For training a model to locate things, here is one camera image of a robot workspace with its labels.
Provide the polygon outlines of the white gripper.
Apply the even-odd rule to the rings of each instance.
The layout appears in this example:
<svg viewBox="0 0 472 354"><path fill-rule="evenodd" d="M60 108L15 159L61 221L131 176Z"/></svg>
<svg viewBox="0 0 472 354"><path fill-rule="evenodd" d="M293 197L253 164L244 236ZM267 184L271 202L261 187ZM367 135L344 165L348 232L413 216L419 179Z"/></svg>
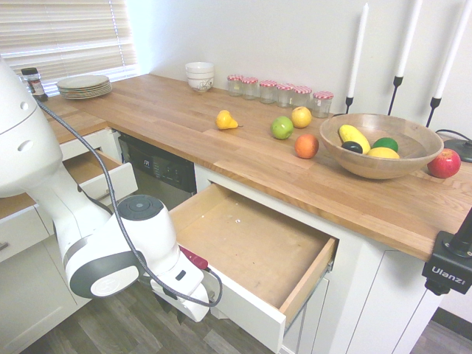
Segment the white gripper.
<svg viewBox="0 0 472 354"><path fill-rule="evenodd" d="M208 303L207 290L202 284L204 274L186 257L179 257L177 263L169 271L159 275L158 279L174 291ZM150 285L156 294L156 300L165 313L169 313L173 307L177 309L179 324L184 322L185 315L194 322L200 322L209 311L207 306L173 295L170 291L163 289L155 280L151 280Z"/></svg>

